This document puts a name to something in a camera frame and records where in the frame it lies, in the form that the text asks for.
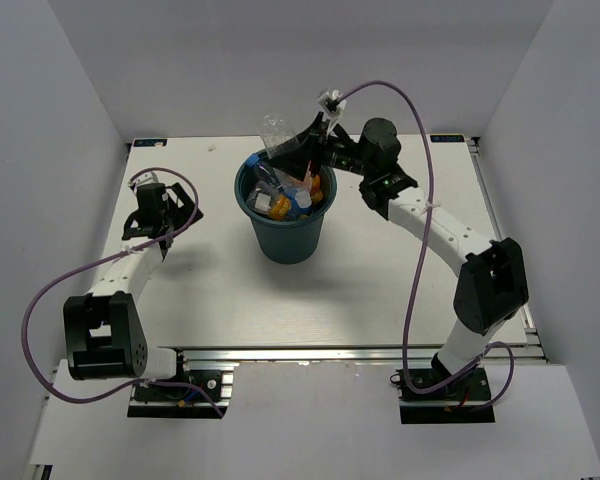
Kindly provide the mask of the blue label water bottle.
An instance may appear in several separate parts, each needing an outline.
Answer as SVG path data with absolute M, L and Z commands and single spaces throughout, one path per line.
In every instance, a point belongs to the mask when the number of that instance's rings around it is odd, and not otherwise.
M 281 189 L 281 182 L 274 169 L 261 160 L 258 154 L 252 154 L 245 160 L 245 165 L 250 168 L 259 181 L 262 181 L 276 190 Z

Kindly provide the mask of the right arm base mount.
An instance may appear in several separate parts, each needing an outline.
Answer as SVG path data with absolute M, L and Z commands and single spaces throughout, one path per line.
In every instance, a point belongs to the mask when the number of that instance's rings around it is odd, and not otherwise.
M 400 420 L 403 425 L 490 424 L 495 422 L 486 372 L 476 368 L 464 378 L 428 394 L 414 393 L 407 387 L 404 371 L 390 376 L 398 389 Z

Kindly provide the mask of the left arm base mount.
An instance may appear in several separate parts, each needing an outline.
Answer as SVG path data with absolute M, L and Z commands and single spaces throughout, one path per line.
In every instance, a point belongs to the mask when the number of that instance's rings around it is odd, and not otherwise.
M 229 406 L 233 373 L 227 364 L 183 362 L 173 378 L 134 387 L 127 417 L 219 420 Z

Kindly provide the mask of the orange juice bottle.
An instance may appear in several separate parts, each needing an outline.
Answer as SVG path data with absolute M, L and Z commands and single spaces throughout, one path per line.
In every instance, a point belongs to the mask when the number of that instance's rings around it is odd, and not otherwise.
M 321 188 L 321 176 L 319 174 L 311 177 L 311 188 L 309 195 L 313 206 L 319 205 L 324 198 Z
M 284 221 L 292 209 L 291 200 L 285 195 L 278 195 L 268 210 L 268 217 L 275 221 Z

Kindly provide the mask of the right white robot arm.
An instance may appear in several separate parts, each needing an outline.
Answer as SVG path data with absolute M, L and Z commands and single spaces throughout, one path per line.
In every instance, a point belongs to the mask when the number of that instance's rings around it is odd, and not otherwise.
M 432 192 L 401 168 L 401 143 L 387 119 L 368 120 L 353 140 L 317 115 L 301 133 L 278 134 L 265 148 L 273 167 L 297 179 L 322 166 L 361 176 L 365 204 L 418 238 L 423 252 L 434 252 L 451 269 L 457 278 L 456 322 L 434 356 L 431 384 L 439 396 L 457 397 L 468 385 L 466 372 L 489 350 L 494 334 L 529 300 L 520 245 L 479 234 L 436 205 Z

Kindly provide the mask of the clear plastic bottle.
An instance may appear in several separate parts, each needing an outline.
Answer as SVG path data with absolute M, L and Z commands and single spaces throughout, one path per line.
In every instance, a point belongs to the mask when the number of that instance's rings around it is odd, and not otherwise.
M 265 115 L 259 134 L 269 158 L 289 153 L 299 146 L 294 128 L 286 117 L 280 114 Z

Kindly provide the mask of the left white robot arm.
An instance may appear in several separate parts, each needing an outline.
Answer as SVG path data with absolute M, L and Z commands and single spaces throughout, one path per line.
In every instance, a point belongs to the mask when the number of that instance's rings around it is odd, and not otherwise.
M 86 294 L 70 297 L 63 306 L 69 372 L 75 380 L 157 379 L 160 391 L 179 399 L 190 390 L 191 374 L 177 365 L 174 349 L 149 344 L 136 303 L 173 244 L 161 237 L 203 214 L 178 183 L 148 183 L 135 195 L 137 209 L 122 231 L 123 256 Z

